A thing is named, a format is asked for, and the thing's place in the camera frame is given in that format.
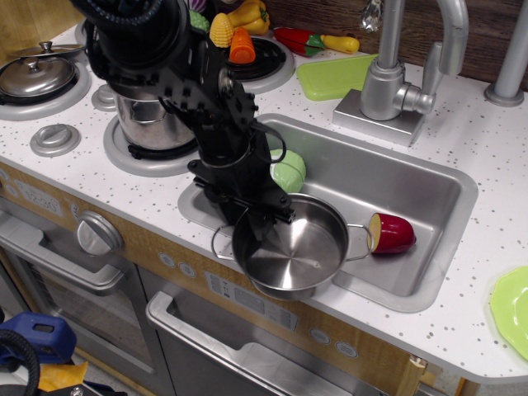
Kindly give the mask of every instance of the sink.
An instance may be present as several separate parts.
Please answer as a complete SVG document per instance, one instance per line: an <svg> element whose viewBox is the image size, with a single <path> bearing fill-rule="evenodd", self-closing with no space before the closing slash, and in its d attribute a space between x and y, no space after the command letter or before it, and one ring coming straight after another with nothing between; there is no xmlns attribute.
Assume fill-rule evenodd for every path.
<svg viewBox="0 0 528 396"><path fill-rule="evenodd" d="M286 147L304 158L301 192L334 206L347 223L367 225L375 212L405 218L417 236L405 253L346 262L333 283L401 312L435 300L468 223L478 188L465 173L396 153L283 115L258 119L277 130ZM270 138L271 149L278 142ZM190 221L217 229L224 221L197 186L180 196ZM349 256L366 251L362 229L351 231Z"/></svg>

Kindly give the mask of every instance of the red apple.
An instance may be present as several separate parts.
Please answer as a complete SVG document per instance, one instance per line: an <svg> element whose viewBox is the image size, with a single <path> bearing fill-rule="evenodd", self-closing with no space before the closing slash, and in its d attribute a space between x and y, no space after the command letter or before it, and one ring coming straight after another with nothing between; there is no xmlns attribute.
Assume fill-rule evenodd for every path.
<svg viewBox="0 0 528 396"><path fill-rule="evenodd" d="M370 219L369 231L374 239L372 253L406 252L416 243L412 225L406 219L391 214L375 213Z"/></svg>

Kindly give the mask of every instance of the speckled white countertop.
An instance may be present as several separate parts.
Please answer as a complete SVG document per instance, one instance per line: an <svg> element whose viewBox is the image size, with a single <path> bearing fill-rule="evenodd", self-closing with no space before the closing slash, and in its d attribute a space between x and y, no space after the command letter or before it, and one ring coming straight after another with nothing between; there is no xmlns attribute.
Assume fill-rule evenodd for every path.
<svg viewBox="0 0 528 396"><path fill-rule="evenodd" d="M74 42L73 29L54 40ZM335 58L332 51L297 64ZM408 66L408 80L420 85L421 68ZM213 231L180 214L178 196L192 175L137 177L107 159L102 145L115 113L94 110L91 96L104 82L92 75L90 92L68 111L33 121L0 121L0 160L84 200L151 229L208 257ZM332 285L308 304L377 337L481 384L528 381L528 361L499 334L489 309L497 279L528 265L528 104L502 108L483 96L487 83L444 77L436 109L410 148L336 127L339 101L310 101L296 76L258 95L259 114L276 113L366 140L416 158L459 169L478 184L478 199L462 242L435 302L418 313L398 313ZM75 126L82 142L74 151L42 158L30 149L42 126ZM233 263L225 265L236 268Z"/></svg>

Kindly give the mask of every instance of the robotic arm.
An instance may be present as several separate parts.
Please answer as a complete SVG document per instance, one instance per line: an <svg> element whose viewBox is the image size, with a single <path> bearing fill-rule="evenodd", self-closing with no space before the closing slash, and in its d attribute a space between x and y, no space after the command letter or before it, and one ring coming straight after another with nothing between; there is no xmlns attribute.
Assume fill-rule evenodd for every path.
<svg viewBox="0 0 528 396"><path fill-rule="evenodd" d="M209 37L191 27L183 0L71 2L87 18L94 73L124 96L139 90L159 97L193 131L200 160L188 168L230 224L248 210L260 240L275 219L291 221L290 198L270 176L266 134L282 139L255 120L254 95Z"/></svg>

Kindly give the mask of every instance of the stove knob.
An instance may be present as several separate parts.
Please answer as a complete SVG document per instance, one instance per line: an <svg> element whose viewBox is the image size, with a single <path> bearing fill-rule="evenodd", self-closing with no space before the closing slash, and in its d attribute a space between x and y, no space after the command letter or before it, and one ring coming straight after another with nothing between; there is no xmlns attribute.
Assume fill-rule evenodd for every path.
<svg viewBox="0 0 528 396"><path fill-rule="evenodd" d="M102 256L123 246L123 238L116 228L90 210L79 215L75 237L83 251L93 256Z"/></svg>

